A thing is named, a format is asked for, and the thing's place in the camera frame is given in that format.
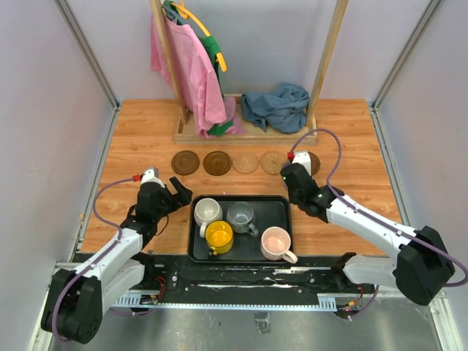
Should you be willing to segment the brown wooden coaster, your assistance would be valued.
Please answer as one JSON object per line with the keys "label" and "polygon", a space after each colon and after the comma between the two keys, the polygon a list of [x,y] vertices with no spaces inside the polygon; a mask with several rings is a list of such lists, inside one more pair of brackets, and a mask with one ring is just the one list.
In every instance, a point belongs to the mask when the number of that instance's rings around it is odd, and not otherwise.
{"label": "brown wooden coaster", "polygon": [[315,175],[319,172],[320,170],[320,159],[319,157],[312,153],[312,152],[309,152],[309,156],[310,156],[310,159],[311,159],[311,174],[312,175]]}
{"label": "brown wooden coaster", "polygon": [[200,158],[190,150],[179,151],[171,160],[173,171],[179,175],[193,174],[200,166]]}
{"label": "brown wooden coaster", "polygon": [[232,167],[232,159],[223,151],[212,151],[205,156],[203,167],[211,176],[223,176]]}

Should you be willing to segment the woven rattan coaster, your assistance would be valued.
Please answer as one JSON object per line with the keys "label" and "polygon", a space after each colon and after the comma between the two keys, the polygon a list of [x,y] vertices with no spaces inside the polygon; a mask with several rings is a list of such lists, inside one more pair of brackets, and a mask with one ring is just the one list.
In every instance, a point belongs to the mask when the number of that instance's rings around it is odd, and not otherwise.
{"label": "woven rattan coaster", "polygon": [[252,173],[258,168],[258,165],[258,158],[252,152],[241,152],[233,157],[233,167],[239,173]]}
{"label": "woven rattan coaster", "polygon": [[260,157],[261,168],[270,175],[278,175],[282,165],[287,161],[287,155],[281,151],[266,151]]}

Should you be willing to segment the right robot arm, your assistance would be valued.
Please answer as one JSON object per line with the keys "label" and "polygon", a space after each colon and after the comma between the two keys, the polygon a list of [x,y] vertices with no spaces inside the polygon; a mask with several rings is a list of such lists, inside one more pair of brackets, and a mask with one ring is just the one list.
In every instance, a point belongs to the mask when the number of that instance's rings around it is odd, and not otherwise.
{"label": "right robot arm", "polygon": [[340,189],[318,186],[299,163],[285,166],[280,174],[290,203],[308,216],[353,232],[386,254],[345,254],[341,268],[331,274],[331,283],[339,292],[349,292],[357,284],[382,285],[394,287],[412,302],[427,306],[454,275],[445,244],[432,227],[416,230],[380,216]]}

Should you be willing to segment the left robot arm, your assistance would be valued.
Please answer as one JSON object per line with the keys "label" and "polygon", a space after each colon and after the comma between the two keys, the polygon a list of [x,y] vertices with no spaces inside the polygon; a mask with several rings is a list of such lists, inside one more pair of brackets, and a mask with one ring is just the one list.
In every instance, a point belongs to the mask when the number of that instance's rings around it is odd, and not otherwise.
{"label": "left robot arm", "polygon": [[151,170],[132,177],[140,184],[136,203],[116,234],[91,258],[72,270],[54,273],[41,328],[59,341],[90,342],[109,308],[134,286],[146,290],[157,281],[154,258],[142,252],[156,236],[161,219],[187,206],[192,191],[176,178],[171,193]]}

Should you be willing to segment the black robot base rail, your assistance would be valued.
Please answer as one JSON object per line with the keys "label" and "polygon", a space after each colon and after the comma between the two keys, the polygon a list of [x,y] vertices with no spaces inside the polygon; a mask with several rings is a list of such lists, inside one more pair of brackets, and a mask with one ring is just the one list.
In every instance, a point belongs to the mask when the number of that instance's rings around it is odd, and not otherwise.
{"label": "black robot base rail", "polygon": [[158,290],[162,300],[177,304],[309,305],[320,294],[371,295],[372,284],[356,285],[335,272],[334,256],[301,256],[289,263],[196,263],[186,254],[151,255],[150,276],[136,290]]}

